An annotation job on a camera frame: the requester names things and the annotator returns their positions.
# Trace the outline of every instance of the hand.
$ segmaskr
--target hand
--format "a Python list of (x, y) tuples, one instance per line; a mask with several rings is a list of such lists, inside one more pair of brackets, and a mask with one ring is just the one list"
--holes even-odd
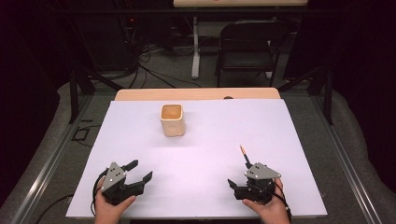
[[(101, 188), (104, 182), (102, 178), (97, 188)], [(131, 196), (118, 205), (113, 205), (106, 201), (105, 196), (101, 190), (96, 191), (95, 199), (95, 224), (117, 224), (120, 220), (121, 214), (136, 200), (136, 196)]]
[[(275, 182), (279, 186), (276, 187), (275, 194), (284, 198), (282, 181), (276, 178)], [(265, 224), (290, 224), (285, 204), (276, 196), (273, 196), (271, 202), (267, 204), (255, 203), (248, 199), (244, 199), (242, 203), (255, 211)]]

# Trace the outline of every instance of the tan cup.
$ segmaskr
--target tan cup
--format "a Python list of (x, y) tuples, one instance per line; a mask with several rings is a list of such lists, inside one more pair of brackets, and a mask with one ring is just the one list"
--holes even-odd
[(186, 132), (183, 107), (181, 105), (163, 105), (161, 111), (163, 133), (168, 137), (181, 136)]

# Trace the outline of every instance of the dark background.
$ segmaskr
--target dark background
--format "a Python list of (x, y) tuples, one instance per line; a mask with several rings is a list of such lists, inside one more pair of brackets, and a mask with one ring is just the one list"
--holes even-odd
[[(339, 8), (346, 3), (311, 0), (309, 6)], [(116, 52), (125, 56), (121, 57), (121, 63), (100, 63), (97, 59), (101, 58), (101, 52), (88, 50), (87, 42), (84, 45), (81, 36), (74, 34), (68, 22), (50, 20), (36, 1), (3, 1), (0, 13), (0, 118), (3, 121), (0, 160), (1, 177), (6, 180), (0, 190), (0, 203), (3, 203), (52, 121), (59, 104), (57, 89), (69, 80), (71, 59), (91, 69), (106, 69), (105, 65), (111, 65), (112, 69), (124, 69), (133, 66), (129, 64), (133, 51), (120, 43), (125, 34), (118, 30), (119, 26), (109, 24), (108, 29), (117, 28), (114, 33), (117, 35), (105, 42), (100, 39), (104, 34), (93, 38), (85, 36), (84, 41), (92, 44), (102, 41), (104, 48), (116, 46)], [(290, 53), (285, 77), (301, 76), (320, 65), (332, 49), (332, 41), (340, 30), (340, 24), (342, 20), (339, 19), (304, 18)], [(354, 112), (364, 133), (371, 163), (383, 182), (396, 192), (394, 27), (395, 4), (374, 4), (339, 57), (334, 73), (334, 89), (346, 98)]]

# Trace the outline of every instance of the black chair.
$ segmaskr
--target black chair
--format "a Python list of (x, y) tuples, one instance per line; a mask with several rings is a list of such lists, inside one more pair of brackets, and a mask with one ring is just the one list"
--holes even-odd
[(216, 64), (218, 87), (221, 71), (272, 72), (274, 82), (280, 46), (290, 33), (283, 21), (236, 21), (224, 27)]

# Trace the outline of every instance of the white table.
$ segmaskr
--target white table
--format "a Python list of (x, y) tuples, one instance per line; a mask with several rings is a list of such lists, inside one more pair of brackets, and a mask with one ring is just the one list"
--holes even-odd
[[(189, 91), (200, 93), (189, 96)], [(264, 98), (267, 92), (270, 99), (207, 99), (207, 93), (221, 99), (227, 95)], [(141, 180), (150, 171), (153, 177), (123, 217), (257, 218), (235, 199), (227, 182), (228, 178), (238, 186), (246, 182), (240, 145), (252, 162), (267, 164), (282, 174), (294, 217), (326, 216), (289, 111), (274, 93), (271, 88), (119, 92), (106, 113), (66, 216), (92, 218), (92, 187), (97, 176), (112, 161), (124, 165), (139, 160), (126, 184)], [(137, 101), (128, 101), (128, 95)], [(184, 136), (163, 135), (161, 106), (171, 103), (183, 105)]]
[[(174, 7), (304, 7), (308, 0), (174, 0)], [(219, 36), (226, 22), (204, 22), (202, 28), (193, 18), (194, 55), (191, 78), (199, 78), (200, 52), (198, 36)]]

